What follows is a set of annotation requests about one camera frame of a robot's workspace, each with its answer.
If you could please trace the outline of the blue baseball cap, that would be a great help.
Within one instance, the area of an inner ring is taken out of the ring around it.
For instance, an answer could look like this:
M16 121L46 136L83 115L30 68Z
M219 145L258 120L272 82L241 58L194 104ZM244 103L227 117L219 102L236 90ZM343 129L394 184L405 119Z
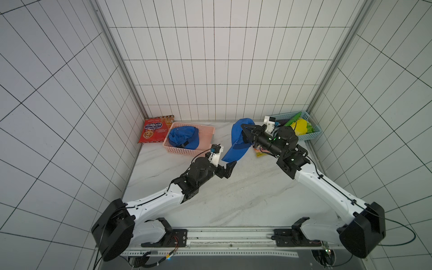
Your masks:
M254 121L250 118L239 119L233 124L231 129L232 146L222 158L223 162L238 162L246 154L249 147L251 147L252 144L247 139L244 139L242 124L255 125Z

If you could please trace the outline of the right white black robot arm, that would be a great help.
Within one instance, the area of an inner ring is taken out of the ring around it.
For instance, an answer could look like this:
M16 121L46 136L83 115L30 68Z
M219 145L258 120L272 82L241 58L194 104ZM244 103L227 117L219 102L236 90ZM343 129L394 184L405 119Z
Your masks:
M327 180L308 157L308 151L298 144L291 127L279 128L275 136L267 133L266 125L242 124L241 128L254 148L261 146L269 151L285 174L313 191L336 213L338 219L331 223L302 218L297 227L304 238L342 245L362 259L385 238L384 209L376 202L366 203Z

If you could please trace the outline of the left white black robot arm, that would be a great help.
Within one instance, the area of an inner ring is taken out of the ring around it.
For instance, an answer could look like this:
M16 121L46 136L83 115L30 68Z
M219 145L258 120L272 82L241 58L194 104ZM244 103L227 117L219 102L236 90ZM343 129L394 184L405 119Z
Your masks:
M214 176L230 178L236 162L215 165L198 157L169 186L136 201L112 201L91 228L104 262L120 256L130 244L157 244L171 239L171 226L164 214L192 199Z

